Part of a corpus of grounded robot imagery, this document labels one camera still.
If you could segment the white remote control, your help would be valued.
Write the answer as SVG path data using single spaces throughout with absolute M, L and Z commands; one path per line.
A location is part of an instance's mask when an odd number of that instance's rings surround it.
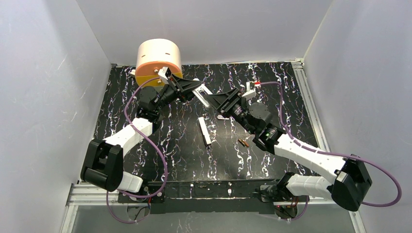
M 200 100 L 205 108 L 211 107 L 205 96 L 212 95 L 212 92 L 204 84 L 201 84 L 199 87 L 195 88 L 192 93 Z

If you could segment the long white rectangular block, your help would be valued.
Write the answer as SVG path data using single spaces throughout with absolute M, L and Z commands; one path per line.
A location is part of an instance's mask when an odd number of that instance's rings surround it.
M 198 123 L 199 123 L 200 129 L 201 129 L 201 133 L 202 133 L 202 137 L 203 137 L 205 146 L 210 147 L 212 142 L 211 142 L 211 139 L 210 139 L 209 132 L 207 130 L 205 119 L 203 117 L 199 117 L 198 118 Z

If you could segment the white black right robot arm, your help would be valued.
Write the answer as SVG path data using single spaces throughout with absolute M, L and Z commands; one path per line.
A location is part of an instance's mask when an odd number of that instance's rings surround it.
M 317 173 L 317 176 L 288 173 L 274 188 L 262 191 L 262 195 L 314 196 L 333 200 L 352 212 L 360 208 L 372 179 L 359 157 L 327 155 L 319 148 L 292 139 L 276 125 L 265 104 L 249 104 L 236 88 L 222 94 L 206 94 L 204 98 L 222 116 L 232 117 L 254 135 L 253 142 L 262 151 L 293 160 Z

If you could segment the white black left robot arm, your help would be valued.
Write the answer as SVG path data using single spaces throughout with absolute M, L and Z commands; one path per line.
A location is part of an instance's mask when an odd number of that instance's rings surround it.
M 196 89 L 202 85 L 202 82 L 198 79 L 183 79 L 174 74 L 170 76 L 163 74 L 160 78 L 165 82 L 161 93 L 158 93 L 154 87 L 148 85 L 148 81 L 145 81 L 139 85 L 134 94 L 141 93 L 144 100 L 153 100 L 156 105 L 175 99 L 189 101 L 195 96 Z M 137 175 L 124 171 L 123 159 L 125 155 L 134 146 L 145 140 L 154 147 L 161 157 L 166 178 L 168 177 L 168 165 L 162 151 L 149 138 L 155 131 L 157 122 L 141 117 L 130 119 L 127 110 L 131 102 L 131 100 L 127 102 L 123 111 L 129 123 L 126 127 L 105 139 L 94 138 L 90 141 L 80 177 L 82 181 L 108 192 L 118 190 L 126 195 L 143 199 L 157 195 L 164 189 L 167 180 L 164 180 L 160 188 L 152 194 L 139 195 L 144 180 Z

